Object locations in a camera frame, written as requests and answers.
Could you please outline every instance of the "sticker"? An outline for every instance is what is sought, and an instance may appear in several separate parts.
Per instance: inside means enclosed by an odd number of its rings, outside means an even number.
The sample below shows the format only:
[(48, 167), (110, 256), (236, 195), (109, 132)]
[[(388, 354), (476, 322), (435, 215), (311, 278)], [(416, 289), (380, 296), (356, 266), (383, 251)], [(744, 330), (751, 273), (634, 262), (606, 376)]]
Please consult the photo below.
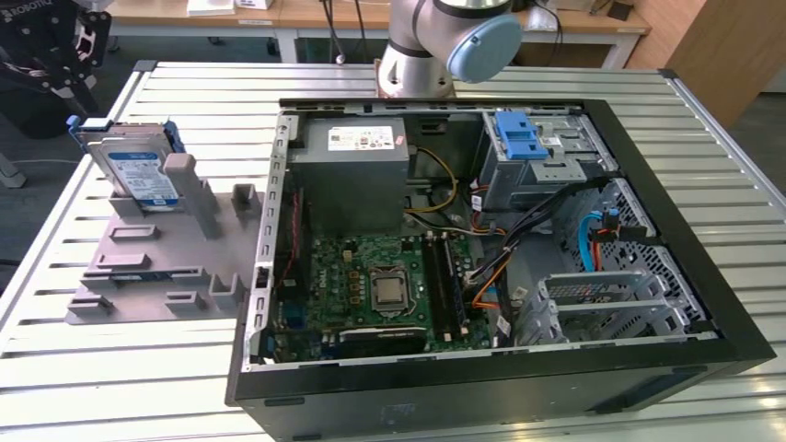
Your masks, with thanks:
[(117, 177), (125, 184), (133, 199), (142, 205), (177, 204), (177, 191), (161, 172), (161, 160), (153, 152), (112, 152), (109, 161)]
[(559, 136), (549, 136), (549, 137), (540, 138), (540, 141), (543, 141), (544, 145), (563, 145), (563, 142), (560, 141)]
[(501, 317), (501, 315), (496, 318), (496, 330), (499, 330), (504, 336), (511, 335), (511, 323)]
[(237, 24), (251, 26), (272, 26), (272, 22), (269, 20), (237, 20)]
[(331, 151), (395, 149), (391, 126), (332, 127), (328, 137)]
[(516, 287), (516, 290), (513, 290), (513, 293), (511, 293), (511, 299), (515, 301), (520, 301), (524, 296), (527, 295), (527, 289), (521, 286)]
[(471, 196), (471, 210), (475, 212), (483, 212), (483, 196)]

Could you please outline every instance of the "white cable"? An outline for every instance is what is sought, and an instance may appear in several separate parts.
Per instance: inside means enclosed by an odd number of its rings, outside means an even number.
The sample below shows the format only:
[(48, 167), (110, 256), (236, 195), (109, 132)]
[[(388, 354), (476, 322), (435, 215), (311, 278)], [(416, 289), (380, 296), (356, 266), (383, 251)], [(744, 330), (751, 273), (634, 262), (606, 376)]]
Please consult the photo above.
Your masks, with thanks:
[(495, 235), (495, 233), (477, 233), (477, 232), (472, 232), (468, 230), (464, 230), (463, 228), (457, 228), (457, 227), (433, 227), (429, 226), (427, 223), (424, 223), (423, 221), (420, 221), (420, 219), (417, 219), (413, 216), (408, 216), (412, 220), (415, 220), (415, 222), (425, 227), (427, 229), (433, 229), (433, 230), (447, 230), (448, 232), (459, 232), (463, 233), (464, 235), (472, 235), (473, 237), (488, 237), (491, 235)]
[(10, 164), (21, 164), (21, 163), (65, 163), (65, 164), (78, 164), (78, 161), (70, 161), (69, 159), (22, 159), (20, 161), (10, 161)]

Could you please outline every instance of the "wooden wall panel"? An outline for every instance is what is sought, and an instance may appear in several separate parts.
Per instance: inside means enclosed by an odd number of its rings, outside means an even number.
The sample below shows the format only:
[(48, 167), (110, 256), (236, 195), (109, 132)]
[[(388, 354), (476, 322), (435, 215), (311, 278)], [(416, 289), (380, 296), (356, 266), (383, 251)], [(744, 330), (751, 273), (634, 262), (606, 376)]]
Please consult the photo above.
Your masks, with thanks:
[(652, 69), (666, 66), (706, 1), (639, 0), (635, 3), (636, 12), (650, 23), (652, 30), (650, 35), (639, 40), (636, 50), (627, 61), (628, 68)]
[(786, 1), (707, 0), (666, 67), (726, 127), (786, 65)]

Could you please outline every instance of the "ram slot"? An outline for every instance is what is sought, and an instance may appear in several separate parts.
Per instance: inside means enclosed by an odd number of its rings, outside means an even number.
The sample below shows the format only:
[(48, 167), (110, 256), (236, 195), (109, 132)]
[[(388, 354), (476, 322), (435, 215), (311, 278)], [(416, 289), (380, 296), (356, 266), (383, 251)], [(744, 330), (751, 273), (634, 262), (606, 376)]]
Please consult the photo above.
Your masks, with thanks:
[(445, 239), (425, 237), (421, 245), (433, 335), (439, 340), (449, 342), (460, 335), (460, 323), (455, 309), (452, 263)]
[(444, 245), (444, 261), (448, 269), (448, 273), (451, 275), (451, 294), (453, 295), (453, 310), (455, 310), (455, 320), (457, 322), (457, 329), (461, 335), (468, 334), (467, 327), (467, 312), (464, 311), (464, 299), (463, 299), (463, 290), (461, 290), (461, 281), (457, 277), (457, 269), (455, 268), (455, 260), (453, 260), (453, 253), (451, 252), (451, 241), (443, 240), (441, 244)]

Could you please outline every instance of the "gray floor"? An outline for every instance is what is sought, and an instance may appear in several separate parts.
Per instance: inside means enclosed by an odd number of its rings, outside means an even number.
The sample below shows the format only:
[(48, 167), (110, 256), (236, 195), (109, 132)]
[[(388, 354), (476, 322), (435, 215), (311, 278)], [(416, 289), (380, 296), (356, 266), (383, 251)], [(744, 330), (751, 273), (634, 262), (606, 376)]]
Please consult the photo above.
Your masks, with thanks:
[[(268, 56), (264, 39), (224, 39), (224, 46), (205, 39), (122, 38), (120, 51), (108, 54), (97, 71), (93, 92), (104, 109), (109, 109), (128, 78), (136, 60), (193, 62), (276, 62)], [(328, 58), (324, 48), (303, 48), (312, 58)], [(786, 95), (764, 94), (750, 106), (731, 134), (783, 191), (786, 189)], [(12, 161), (81, 158), (76, 144), (66, 136), (50, 140), (28, 140), (0, 117), (0, 152)], [(0, 259), (20, 260), (36, 237), (53, 203), (68, 182), (74, 165), (66, 163), (22, 163), (17, 167), (28, 177), (20, 190), (0, 186)], [(12, 276), (12, 268), (0, 266), (0, 290)]]

